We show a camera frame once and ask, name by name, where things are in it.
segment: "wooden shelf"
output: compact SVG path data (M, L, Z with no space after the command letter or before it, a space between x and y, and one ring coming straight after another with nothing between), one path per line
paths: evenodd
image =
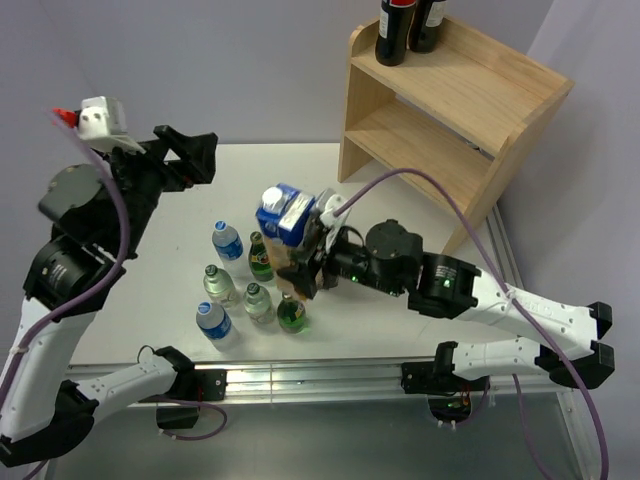
M429 172L451 194L462 211L480 188L491 162L429 117L394 100L376 110L345 136L379 162L392 168ZM426 180L404 180L453 214L447 202Z
M391 168L418 168L441 183L477 227L573 82L448 16L432 53L409 51L396 67L376 60L377 37L377 20L351 35L338 180L372 158ZM428 182L405 180L452 213ZM457 227L443 252L453 253L466 238Z
M540 97L446 45L428 55L409 51L404 63L393 68L378 63L374 46L351 61L493 156L542 103Z

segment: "shelf board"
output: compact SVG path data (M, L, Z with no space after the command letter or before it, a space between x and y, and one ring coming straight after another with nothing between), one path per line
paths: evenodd
M463 212L491 165L453 133L399 100L374 111L347 130L345 136L388 167L428 172L451 194ZM453 213L429 182L415 175L402 177Z
M378 63L373 45L351 62L493 156L543 102L444 43L426 55L407 51L397 67Z

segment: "tabletop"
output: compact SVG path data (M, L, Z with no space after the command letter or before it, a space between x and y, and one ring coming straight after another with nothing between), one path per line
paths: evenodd
M309 327L297 335L274 325L256 328L242 307L230 311L241 342L219 352L200 333L196 307L208 297L204 267L218 262L211 243L213 225L225 220L240 233L245 247L258 229L255 211L262 192L279 182L318 194L331 187L350 197L387 171L373 161L344 183L337 182L339 145L220 145L211 185L165 193L137 250L125 264L126 275L113 287L104 308L82 337L73 365L132 363L142 345L171 345L196 362L287 361L430 356L440 342L489 342L511 335L483 325L433 319L410 311L406 295L387 296L340 281L307 302ZM348 224L363 235L373 225L396 219L423 238L425 251L439 252L456 226L449 216L400 178L390 178L358 201ZM494 258L486 225L479 229ZM471 241L458 258L486 268ZM242 291L247 281L237 281ZM269 286L274 302L280 296Z

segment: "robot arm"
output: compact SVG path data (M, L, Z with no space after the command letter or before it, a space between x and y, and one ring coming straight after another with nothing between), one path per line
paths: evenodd
M157 140L138 144L126 134L117 100L98 97L83 101L82 107L57 113L109 163L129 214L127 258L134 259L163 192L211 183L218 138L213 133L186 137L165 125L154 129ZM169 150L179 159L166 162ZM38 207L53 222L51 240L36 255L25 281L21 321L3 381L25 333L105 277L119 248L117 213L92 166L61 171ZM122 269L99 294L46 325L23 352L0 411L0 460L6 466L64 455L95 423L147 397L196 398L194 365L172 347L105 377L63 381L78 341L124 274Z
M575 388L564 364L514 308L513 299L562 348L587 388L597 388L613 373L613 349L600 343L612 324L609 305L570 306L511 286L505 294L488 272L453 257L423 252L422 238L395 220L373 226L357 244L348 239L352 228L336 226L344 217L334 220L328 213L310 220L292 265L278 270L301 296L315 296L315 279L322 271L323 277L346 278L392 296L408 293L408 308L421 315L478 322L517 336L484 344L441 343L434 361L403 365L406 393L483 390L487 376L507 374L545 374L557 384Z

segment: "white bottle cap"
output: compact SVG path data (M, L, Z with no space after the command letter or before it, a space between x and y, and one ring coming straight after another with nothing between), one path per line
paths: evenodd
M262 194L262 208L269 213L280 213L285 204L284 192L278 187L270 187Z

